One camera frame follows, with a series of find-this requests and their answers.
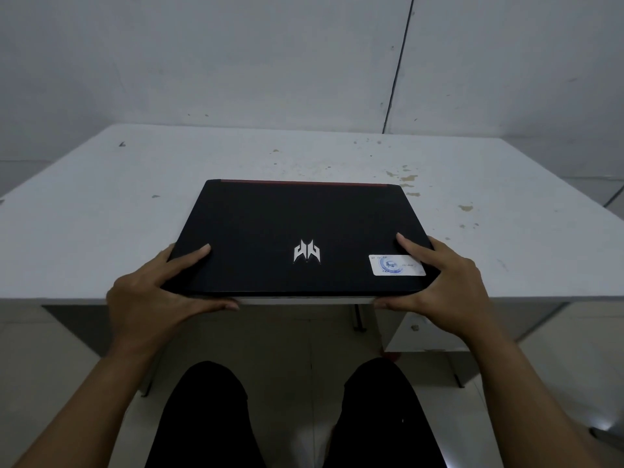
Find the forearm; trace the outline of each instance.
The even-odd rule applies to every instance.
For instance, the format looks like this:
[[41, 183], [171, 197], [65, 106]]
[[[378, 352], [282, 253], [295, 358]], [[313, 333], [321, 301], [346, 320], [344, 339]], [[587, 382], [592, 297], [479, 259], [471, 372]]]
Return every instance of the forearm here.
[[467, 338], [505, 468], [597, 467], [515, 342], [494, 322]]
[[108, 466], [123, 415], [150, 358], [102, 358], [15, 468]]

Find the circular blue emblem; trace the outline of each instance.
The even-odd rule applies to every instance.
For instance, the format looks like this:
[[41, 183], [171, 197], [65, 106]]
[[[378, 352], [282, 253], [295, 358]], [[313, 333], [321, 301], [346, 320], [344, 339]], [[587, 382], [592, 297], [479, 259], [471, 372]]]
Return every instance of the circular blue emblem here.
[[386, 273], [401, 274], [403, 272], [403, 268], [387, 256], [379, 259], [379, 266], [386, 271]]

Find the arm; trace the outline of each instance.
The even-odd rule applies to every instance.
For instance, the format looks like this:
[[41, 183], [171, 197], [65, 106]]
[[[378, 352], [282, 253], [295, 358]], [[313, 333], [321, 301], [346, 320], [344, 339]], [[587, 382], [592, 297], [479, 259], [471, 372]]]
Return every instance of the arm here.
[[228, 300], [196, 300], [160, 286], [204, 258], [210, 247], [167, 262], [173, 245], [132, 274], [120, 277], [106, 299], [114, 339], [109, 353], [14, 468], [106, 467], [125, 410], [154, 355], [192, 315], [236, 309]]
[[402, 235], [409, 254], [441, 270], [425, 290], [382, 298], [377, 307], [416, 312], [463, 339], [479, 364], [487, 409], [506, 468], [597, 468], [570, 419], [516, 343], [492, 316], [481, 274], [470, 259], [433, 238], [435, 251]]

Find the desk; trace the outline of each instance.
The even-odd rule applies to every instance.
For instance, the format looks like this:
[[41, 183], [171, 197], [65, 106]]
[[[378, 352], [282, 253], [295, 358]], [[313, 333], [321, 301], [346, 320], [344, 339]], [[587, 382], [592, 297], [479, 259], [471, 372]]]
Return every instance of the desk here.
[[[4, 196], [0, 301], [102, 306], [214, 178], [401, 185], [516, 338], [562, 302], [624, 298], [624, 222], [502, 140], [114, 125]], [[387, 351], [464, 349], [416, 315], [377, 318]]]

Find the person's left hand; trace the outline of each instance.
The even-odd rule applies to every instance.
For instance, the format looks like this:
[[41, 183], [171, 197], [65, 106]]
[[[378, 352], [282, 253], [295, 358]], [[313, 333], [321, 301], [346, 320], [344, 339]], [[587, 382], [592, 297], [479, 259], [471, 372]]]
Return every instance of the person's left hand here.
[[168, 279], [207, 256], [207, 244], [167, 262], [171, 244], [135, 272], [115, 281], [106, 294], [114, 339], [110, 354], [152, 357], [169, 341], [180, 324], [204, 312], [238, 310], [230, 299], [190, 299], [160, 289]]

